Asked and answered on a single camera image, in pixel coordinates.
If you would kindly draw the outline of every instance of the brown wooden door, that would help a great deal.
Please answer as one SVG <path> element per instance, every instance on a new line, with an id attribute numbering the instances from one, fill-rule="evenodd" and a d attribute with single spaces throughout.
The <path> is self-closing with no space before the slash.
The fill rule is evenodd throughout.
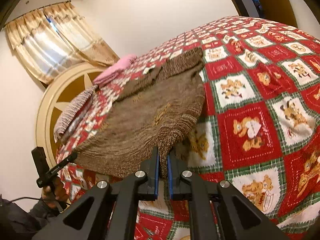
<path id="1" fill-rule="evenodd" d="M 297 26 L 296 17 L 294 16 L 291 3 L 289 0 L 259 0 L 266 19 Z"/>

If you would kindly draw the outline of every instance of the black cable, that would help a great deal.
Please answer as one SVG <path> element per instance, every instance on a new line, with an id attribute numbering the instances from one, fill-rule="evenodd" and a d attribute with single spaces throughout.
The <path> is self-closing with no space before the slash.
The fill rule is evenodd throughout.
<path id="1" fill-rule="evenodd" d="M 67 204 L 67 205 L 69 205 L 70 206 L 70 204 L 69 203 L 67 203 L 67 202 L 64 202 L 64 201 L 60 201 L 60 200 L 56 200 L 56 199 L 42 199 L 42 198 L 35 198 L 35 197 L 20 197 L 20 198 L 16 198 L 16 199 L 13 199 L 13 200 L 10 200 L 9 202 L 10 203 L 12 203 L 12 202 L 15 202 L 15 201 L 18 201 L 18 200 L 21 200 L 21 199 L 33 199 L 33 200 L 42 200 L 42 201 L 57 201 L 58 203 L 65 203 L 65 204 Z"/>

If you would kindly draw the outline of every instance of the round cream headboard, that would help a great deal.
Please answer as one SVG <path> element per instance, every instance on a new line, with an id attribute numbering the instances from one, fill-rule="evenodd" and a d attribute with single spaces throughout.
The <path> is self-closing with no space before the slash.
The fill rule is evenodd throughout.
<path id="1" fill-rule="evenodd" d="M 55 78 L 46 89 L 41 100 L 36 119 L 36 145 L 43 147 L 48 165 L 56 165 L 58 148 L 53 138 L 53 128 L 61 112 L 68 103 L 87 87 L 105 68 L 93 66 L 88 62 L 68 68 Z"/>

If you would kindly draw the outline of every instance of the person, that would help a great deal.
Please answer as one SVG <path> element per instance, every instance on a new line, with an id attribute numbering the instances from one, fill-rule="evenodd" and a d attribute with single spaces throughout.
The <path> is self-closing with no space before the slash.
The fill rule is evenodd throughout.
<path id="1" fill-rule="evenodd" d="M 66 202 L 68 195 L 59 177 L 53 181 L 55 186 L 55 198 Z M 0 236 L 6 240 L 30 240 L 41 228 L 60 213 L 56 202 L 45 201 L 50 199 L 51 189 L 49 186 L 42 188 L 41 199 L 29 213 L 21 209 L 17 204 L 2 199 L 0 195 Z"/>

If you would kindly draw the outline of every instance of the red checkered blanket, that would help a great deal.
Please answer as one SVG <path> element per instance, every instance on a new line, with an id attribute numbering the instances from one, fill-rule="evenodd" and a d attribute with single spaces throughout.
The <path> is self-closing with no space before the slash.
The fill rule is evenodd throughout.
<path id="1" fill-rule="evenodd" d="M 188 135 L 189 169 L 210 181 L 229 180 L 292 239 L 300 239 L 320 209 L 320 41 L 274 21 L 225 17 L 187 31 L 139 57 L 103 87 L 57 161 L 94 136 L 123 85 L 194 47 L 206 100 Z M 60 177 L 71 201 L 105 175 L 70 164 Z M 186 202 L 159 197 L 139 203 L 135 239 L 189 239 Z"/>

